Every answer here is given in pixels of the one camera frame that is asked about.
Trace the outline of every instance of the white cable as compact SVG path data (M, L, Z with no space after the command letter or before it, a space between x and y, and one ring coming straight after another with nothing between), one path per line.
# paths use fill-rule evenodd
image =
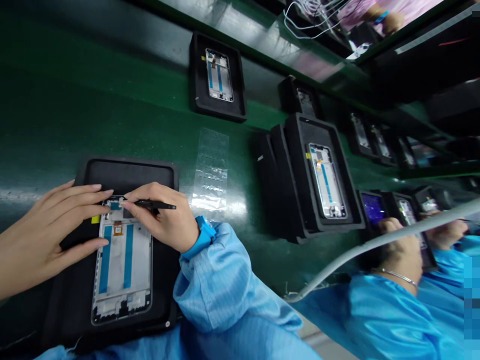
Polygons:
M315 289L321 282L323 282L329 275L331 275L340 266L347 261L361 255L369 250L378 248L382 245L394 242L400 238L408 235L415 235L423 233L427 230L437 228L443 224L450 223L456 219L466 217L468 215L478 213L480 209L480 198L469 201L463 205L457 206L449 211L442 212L438 215L429 217L425 220L419 221L413 225L406 226L394 232L386 233L382 236L367 241L363 245L356 246L347 252L337 257L334 261L328 264L322 271L320 271L315 278L310 281L298 294L293 297L287 295L284 299L287 303L296 303L306 297L313 289Z
M335 7L336 7L336 6L338 6L338 5L341 4L341 1L342 1L342 0L332 0L331 2L327 3L326 6L335 5ZM293 2L290 3L290 5L288 6L288 8L287 8L286 11L283 10L283 15L284 15L283 24L284 24L285 27L291 32L291 34L292 34L294 37L296 37L297 39L300 39L300 40L301 40L301 39L309 39L309 40L316 39L316 38L318 38L319 36L325 34L326 32L333 30L333 28L335 28L336 26L338 26L338 25L340 24L340 21L337 22L337 23L336 23L335 25L333 25L333 26L330 26L330 24L328 23L328 20L329 20L332 16L336 15L336 13L337 13L337 12L332 12L332 14L331 14L330 16L326 17L325 20L322 21L321 23L318 23L318 24L312 25L312 26L306 26L306 27L299 27L299 26L297 26L297 25L293 22L293 20L289 18L288 12L290 11L290 8L291 8L292 5L294 5L294 4L297 5L297 6L300 8L300 10L302 10L302 9L303 9L302 5L303 5L304 3L303 3L303 2L302 2L302 3L299 3L299 2L293 1ZM314 11L314 14L318 13L318 10L319 10L318 2L317 2L316 4L317 4L317 5L316 5L316 9L315 9L315 11ZM325 23L328 24L328 28L327 28L326 30L320 32L319 34L315 35L315 36L298 36L298 35L295 34L295 32L287 25L287 20L288 20L296 29L298 29L298 30L306 30L306 29L317 28L317 27L319 27L319 26L321 26L321 25L323 25L323 24L325 24Z
M291 18L289 18L289 16L288 16L289 10L290 10L290 8L292 7L292 5L294 5L294 4L297 5L297 6L300 6L297 2L292 2L292 3L288 6L288 8L287 8L286 11L283 10L283 15L285 16L285 19L283 20L283 23L285 24L285 26L286 26L290 31L291 31L291 29L287 26L286 20L288 20L297 30L306 30L306 29L318 28L319 26L325 24L325 23L328 21L328 19L330 19L332 16L334 16L334 15L336 14L335 12L333 12L329 17L327 17L327 18L326 18L324 21L322 21L321 23L318 23L318 24L315 24L315 25L312 25L312 26L300 27L300 26L297 26L297 25L294 23L294 21L293 21ZM334 26L332 26L332 27L329 27L329 29L327 29L327 31L330 30L330 29L332 29L332 28L334 28L334 27L337 26L337 25L338 25L338 24L336 24L336 25L334 25ZM310 39L310 37L297 37L297 39Z

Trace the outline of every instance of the silver bracelet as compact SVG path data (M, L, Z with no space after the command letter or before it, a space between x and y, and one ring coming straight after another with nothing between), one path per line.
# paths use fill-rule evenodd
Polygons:
M412 281L412 280L410 280L408 277L405 277L405 276L403 276L403 275L400 275L400 274L397 273L397 272L389 271L389 270L386 270L386 269L384 269L384 268L373 268L371 271L374 271L374 272L377 272L377 273L387 273L387 274L394 275L394 276L396 276L397 278L403 279L403 280L405 280L407 283L410 283L410 284L414 285L417 289L419 288L419 286L415 283L415 281Z

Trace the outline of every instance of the grey cable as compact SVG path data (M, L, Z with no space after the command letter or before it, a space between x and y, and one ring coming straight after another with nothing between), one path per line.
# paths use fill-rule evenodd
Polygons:
M328 264L322 271L320 271L315 278L310 281L298 294L288 294L284 297L287 303L296 303L306 297L312 290L321 284L329 275L331 275L340 266L347 261L361 255L369 250L378 248L382 245L394 242L400 238L408 235L423 233L424 231L439 227L446 223L450 223L456 219L463 218L470 214L479 212L480 198L469 201L463 205L457 206L449 211L442 212L438 215L432 216L425 220L419 221L413 225L406 226L394 232L386 233L382 236L376 237L366 243L356 246L342 255L337 257L334 261Z

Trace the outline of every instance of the blue watch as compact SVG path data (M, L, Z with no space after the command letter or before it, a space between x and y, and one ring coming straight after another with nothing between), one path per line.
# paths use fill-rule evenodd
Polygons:
M217 231L214 229L210 221L205 218L205 216L197 216L195 220L198 224L198 228L200 229L200 236L190 250L181 254L187 260L193 258L203 249L208 248L217 237Z

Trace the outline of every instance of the stylus pen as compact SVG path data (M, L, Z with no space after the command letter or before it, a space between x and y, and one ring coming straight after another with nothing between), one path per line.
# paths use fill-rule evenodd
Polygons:
M175 210L177 207L175 205L170 205L161 201L153 201L153 200L138 200L134 202L135 205L148 208L148 209L168 209L168 210Z

